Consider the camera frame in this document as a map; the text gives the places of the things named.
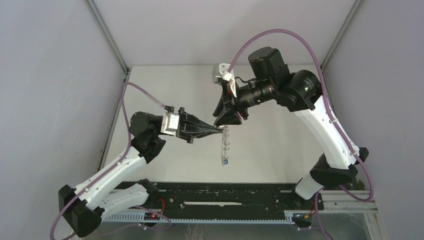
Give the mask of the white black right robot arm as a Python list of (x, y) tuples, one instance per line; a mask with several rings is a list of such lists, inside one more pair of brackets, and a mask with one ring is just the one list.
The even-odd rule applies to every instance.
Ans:
[(356, 165), (369, 156), (366, 147), (358, 147), (346, 136), (325, 108), (322, 86), (309, 70), (291, 72), (280, 51), (262, 47), (248, 56), (254, 78), (239, 86), (228, 63), (213, 67), (212, 80), (222, 88), (213, 112), (217, 127), (241, 125), (248, 109), (275, 100), (294, 113), (310, 130), (323, 153), (291, 194), (291, 204), (304, 209), (316, 192), (351, 183), (357, 176)]

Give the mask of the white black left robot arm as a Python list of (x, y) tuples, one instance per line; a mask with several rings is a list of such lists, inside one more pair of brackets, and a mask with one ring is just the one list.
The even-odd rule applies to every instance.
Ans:
[(135, 206), (153, 208), (158, 189), (148, 179), (113, 192), (124, 178), (147, 166), (166, 144), (161, 136), (176, 137), (187, 143), (222, 133), (222, 127), (210, 125), (181, 107), (177, 113), (154, 115), (136, 112), (127, 121), (127, 147), (111, 163), (75, 187), (64, 185), (58, 191), (61, 216), (80, 238), (93, 233), (109, 216)]

